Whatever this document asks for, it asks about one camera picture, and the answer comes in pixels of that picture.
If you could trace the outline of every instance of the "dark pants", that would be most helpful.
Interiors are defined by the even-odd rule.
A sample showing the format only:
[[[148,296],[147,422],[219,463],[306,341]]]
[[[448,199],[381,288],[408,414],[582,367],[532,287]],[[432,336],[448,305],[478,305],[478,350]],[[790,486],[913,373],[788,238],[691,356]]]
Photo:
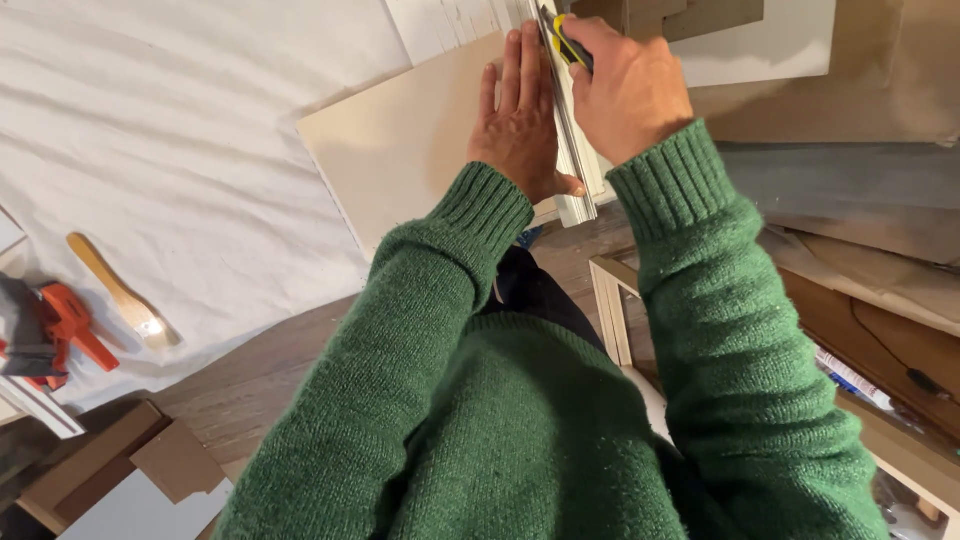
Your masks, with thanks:
[[[511,311],[538,317],[572,331],[604,353],[607,351],[587,316],[557,282],[537,266],[530,252],[512,246],[496,265],[496,272],[496,287],[503,304],[496,300],[491,289],[490,299],[480,315]]]

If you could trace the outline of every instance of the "ribbed sweater cuff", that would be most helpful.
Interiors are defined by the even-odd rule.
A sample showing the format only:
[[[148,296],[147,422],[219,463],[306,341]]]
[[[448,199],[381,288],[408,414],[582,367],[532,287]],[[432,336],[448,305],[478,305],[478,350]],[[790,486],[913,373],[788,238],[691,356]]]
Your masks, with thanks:
[[[530,200],[513,182],[489,165],[469,163],[444,198],[427,216],[502,255],[534,218]]]
[[[637,241],[665,238],[733,202],[736,191],[702,119],[607,175]]]

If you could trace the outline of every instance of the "person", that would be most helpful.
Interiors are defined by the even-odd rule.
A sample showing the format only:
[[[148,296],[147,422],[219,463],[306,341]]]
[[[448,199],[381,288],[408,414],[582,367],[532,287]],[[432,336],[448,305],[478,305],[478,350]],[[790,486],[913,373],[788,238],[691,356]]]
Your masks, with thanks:
[[[383,239],[217,538],[888,538],[859,425],[814,367],[680,62],[599,19],[564,30],[594,56],[592,75],[571,67],[574,114],[614,165],[675,446],[568,305],[527,294],[543,274],[510,250],[534,204],[584,192],[555,172],[549,64],[527,23],[506,39],[498,106],[483,72],[463,172]],[[498,262],[513,269],[499,306]]]

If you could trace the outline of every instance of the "yellow utility knife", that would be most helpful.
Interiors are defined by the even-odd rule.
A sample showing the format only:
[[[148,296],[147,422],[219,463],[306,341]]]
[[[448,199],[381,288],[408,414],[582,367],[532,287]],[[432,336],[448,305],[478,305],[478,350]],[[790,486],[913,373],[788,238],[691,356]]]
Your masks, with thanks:
[[[579,41],[566,36],[564,32],[565,18],[565,14],[553,16],[546,6],[540,6],[540,20],[543,21],[543,25],[552,35],[550,42],[553,44],[553,48],[560,52],[560,56],[564,58],[567,65],[576,62],[593,73],[593,55]]]

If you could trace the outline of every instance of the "green sweater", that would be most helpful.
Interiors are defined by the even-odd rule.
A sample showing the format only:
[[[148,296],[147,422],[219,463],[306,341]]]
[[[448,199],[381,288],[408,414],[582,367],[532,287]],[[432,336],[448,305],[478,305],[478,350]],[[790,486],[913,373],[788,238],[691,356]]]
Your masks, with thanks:
[[[888,538],[859,424],[834,406],[703,122],[609,179],[639,248],[676,448],[583,339],[474,316],[534,215],[475,162],[383,239],[216,537]]]

